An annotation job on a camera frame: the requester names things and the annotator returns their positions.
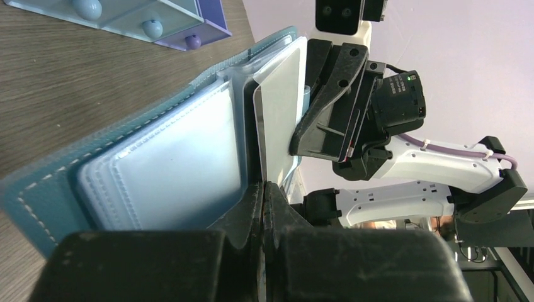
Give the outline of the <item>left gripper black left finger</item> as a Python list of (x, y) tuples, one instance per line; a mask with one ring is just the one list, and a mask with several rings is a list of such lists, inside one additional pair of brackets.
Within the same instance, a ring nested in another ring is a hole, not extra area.
[(79, 232), (47, 261), (31, 301), (262, 301), (264, 186), (203, 230)]

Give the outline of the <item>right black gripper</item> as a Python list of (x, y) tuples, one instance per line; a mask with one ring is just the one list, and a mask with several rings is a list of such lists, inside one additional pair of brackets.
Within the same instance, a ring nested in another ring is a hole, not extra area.
[[(385, 67), (396, 74), (373, 88), (358, 139), (351, 144), (359, 125), (361, 106), (357, 98), (368, 53), (365, 45), (335, 45), (320, 39), (307, 42), (309, 108), (289, 146), (291, 155), (334, 162), (333, 172), (348, 181), (370, 180), (392, 161), (393, 152), (387, 149), (392, 137), (421, 128), (426, 117), (418, 72), (387, 64)], [(354, 151), (347, 158), (350, 144)]]

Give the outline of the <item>silver grey credit card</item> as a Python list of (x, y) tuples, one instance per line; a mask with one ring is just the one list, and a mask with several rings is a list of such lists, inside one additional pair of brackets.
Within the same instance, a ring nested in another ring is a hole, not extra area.
[(265, 181), (281, 185), (294, 159), (289, 148), (302, 115), (304, 70), (302, 51), (285, 50), (253, 75), (254, 114), (258, 127), (261, 172)]

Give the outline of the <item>light blue card holder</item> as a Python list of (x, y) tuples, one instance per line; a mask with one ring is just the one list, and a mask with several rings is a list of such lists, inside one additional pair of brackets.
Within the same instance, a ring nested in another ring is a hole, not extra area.
[(278, 31), (167, 100), (11, 174), (4, 211), (45, 257), (75, 232), (210, 226), (264, 181), (253, 75), (285, 50), (306, 61), (307, 42), (294, 27)]

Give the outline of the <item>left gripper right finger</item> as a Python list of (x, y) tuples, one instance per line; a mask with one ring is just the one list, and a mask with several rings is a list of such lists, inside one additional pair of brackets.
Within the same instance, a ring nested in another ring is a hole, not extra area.
[(471, 301), (447, 244), (426, 230), (346, 228), (380, 204), (373, 193), (323, 189), (290, 204), (264, 187), (268, 301)]

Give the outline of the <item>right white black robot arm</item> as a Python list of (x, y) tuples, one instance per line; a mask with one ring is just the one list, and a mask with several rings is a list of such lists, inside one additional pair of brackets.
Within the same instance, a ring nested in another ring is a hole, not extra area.
[(457, 145), (410, 136), (426, 117), (419, 74), (368, 54), (364, 45), (308, 41), (310, 103), (290, 151), (330, 161), (347, 181), (404, 183), (317, 190), (295, 210), (317, 227), (421, 228), (460, 247), (531, 247), (533, 223), (516, 207), (527, 186), (499, 139)]

